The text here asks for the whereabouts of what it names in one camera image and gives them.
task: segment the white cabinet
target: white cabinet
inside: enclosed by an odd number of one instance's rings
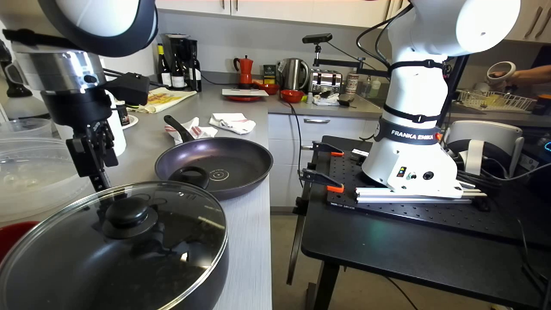
[[[515,42],[551,42],[551,2],[550,0],[522,0],[521,15],[515,28],[507,37]]]
[[[156,4],[162,11],[367,28],[393,16],[407,0],[157,0]]]
[[[314,116],[298,116],[298,125],[295,116],[269,116],[269,145],[274,156],[271,171],[273,209],[295,207],[297,197],[302,195],[298,171],[305,170],[312,161],[312,142],[323,142],[326,135],[352,140],[369,139],[378,128],[378,121]]]

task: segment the coffee maker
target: coffee maker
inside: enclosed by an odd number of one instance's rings
[[[197,59],[197,40],[181,33],[166,35],[168,63],[173,68],[174,58],[185,66],[185,78],[190,90],[200,92],[200,63]]]

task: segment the glass lid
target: glass lid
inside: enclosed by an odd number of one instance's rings
[[[226,249],[224,211],[202,188],[111,188],[66,207],[13,249],[0,266],[0,309],[178,306]]]

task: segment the frying pan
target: frying pan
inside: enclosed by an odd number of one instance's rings
[[[219,201],[245,195],[271,173],[273,154],[242,139],[195,140],[174,118],[166,116],[181,137],[183,145],[164,152],[156,163],[159,180],[193,183]]]

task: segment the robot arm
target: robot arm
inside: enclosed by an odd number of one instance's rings
[[[362,171],[391,194],[460,199],[457,166],[436,140],[448,95],[443,63],[498,46],[514,28],[521,0],[412,0],[412,6],[390,27],[391,87]]]
[[[95,190],[107,188],[104,166],[118,166],[109,94],[145,104],[149,80],[107,82],[99,56],[147,49],[157,35],[156,0],[2,0],[0,20],[21,77],[42,92],[52,120],[73,128],[68,149],[80,176],[90,176]]]

